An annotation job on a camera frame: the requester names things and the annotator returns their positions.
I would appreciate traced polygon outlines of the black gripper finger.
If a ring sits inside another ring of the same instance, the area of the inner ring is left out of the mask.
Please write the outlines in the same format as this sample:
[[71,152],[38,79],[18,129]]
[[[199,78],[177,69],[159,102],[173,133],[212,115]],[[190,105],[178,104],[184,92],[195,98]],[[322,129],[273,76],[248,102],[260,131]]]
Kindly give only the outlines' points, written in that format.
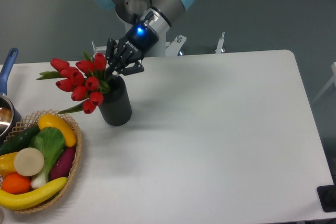
[[117,74],[121,74],[123,76],[129,76],[132,74],[141,73],[144,71],[144,66],[142,64],[141,60],[137,60],[136,62],[132,62],[126,67],[121,66],[118,64],[116,67],[114,67],[113,71],[115,71]]
[[114,50],[116,47],[117,43],[114,39],[109,38],[107,41],[107,46],[106,46],[106,60],[107,60],[107,69],[106,69],[106,77],[118,77],[118,73],[114,73],[114,70],[112,69],[112,59],[113,59],[113,54]]

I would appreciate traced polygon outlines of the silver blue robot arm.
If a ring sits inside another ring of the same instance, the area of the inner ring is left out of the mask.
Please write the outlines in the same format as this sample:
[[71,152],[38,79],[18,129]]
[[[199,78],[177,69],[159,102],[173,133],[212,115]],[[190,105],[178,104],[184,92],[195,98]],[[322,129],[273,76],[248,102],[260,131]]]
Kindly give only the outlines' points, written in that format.
[[114,9],[130,25],[126,34],[115,41],[108,39],[107,76],[114,72],[124,76],[142,72],[142,60],[153,55],[156,44],[165,44],[172,24],[195,0],[94,0],[104,9]]

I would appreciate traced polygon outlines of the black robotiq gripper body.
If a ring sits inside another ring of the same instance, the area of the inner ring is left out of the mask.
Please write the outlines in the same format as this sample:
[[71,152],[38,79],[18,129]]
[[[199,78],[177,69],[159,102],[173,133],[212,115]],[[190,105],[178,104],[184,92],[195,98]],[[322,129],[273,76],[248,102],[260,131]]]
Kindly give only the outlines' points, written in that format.
[[143,60],[145,54],[159,41],[160,36],[167,33],[171,23],[156,7],[152,6],[144,15],[119,39],[117,46],[117,65],[126,67],[132,62]]

